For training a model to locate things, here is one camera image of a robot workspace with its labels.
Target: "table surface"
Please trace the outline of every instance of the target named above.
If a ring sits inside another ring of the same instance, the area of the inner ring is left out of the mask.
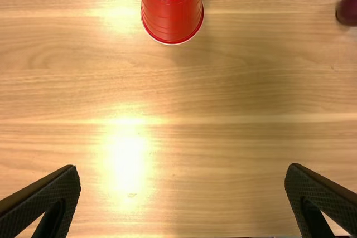
[[[357,30],[337,2],[204,0],[168,47],[140,0],[0,0],[0,198],[75,164],[69,237],[298,235],[290,163],[357,191]]]

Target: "wood grain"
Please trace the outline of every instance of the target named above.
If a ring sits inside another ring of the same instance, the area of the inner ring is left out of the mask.
[[[166,47],[140,0],[0,0],[0,198],[71,163],[69,237],[298,235],[290,163],[357,191],[337,2],[204,0],[195,39]]]

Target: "red cup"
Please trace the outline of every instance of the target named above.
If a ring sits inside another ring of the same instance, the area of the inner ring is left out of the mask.
[[[141,0],[141,20],[147,33],[166,45],[192,39],[204,19],[202,0]]]

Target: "upside-down cup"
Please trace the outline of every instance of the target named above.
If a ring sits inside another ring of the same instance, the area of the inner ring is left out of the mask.
[[[156,41],[178,45],[192,39],[204,19],[202,0],[141,0],[141,20]]]

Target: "plum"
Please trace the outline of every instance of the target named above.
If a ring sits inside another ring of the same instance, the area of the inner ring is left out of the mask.
[[[343,25],[357,26],[357,0],[341,0],[336,9],[336,18]]]

